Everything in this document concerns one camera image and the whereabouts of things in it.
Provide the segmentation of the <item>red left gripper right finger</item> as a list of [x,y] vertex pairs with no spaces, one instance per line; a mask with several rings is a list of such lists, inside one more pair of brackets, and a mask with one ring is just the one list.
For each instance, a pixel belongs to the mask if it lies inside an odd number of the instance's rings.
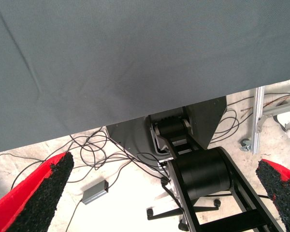
[[261,159],[256,175],[275,205],[286,231],[290,232],[290,170],[278,163]]

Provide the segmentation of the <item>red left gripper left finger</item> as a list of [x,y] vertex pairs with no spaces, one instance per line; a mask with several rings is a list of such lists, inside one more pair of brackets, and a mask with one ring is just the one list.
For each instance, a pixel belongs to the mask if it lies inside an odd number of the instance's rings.
[[73,155],[56,155],[0,199],[0,232],[46,232],[74,167]]

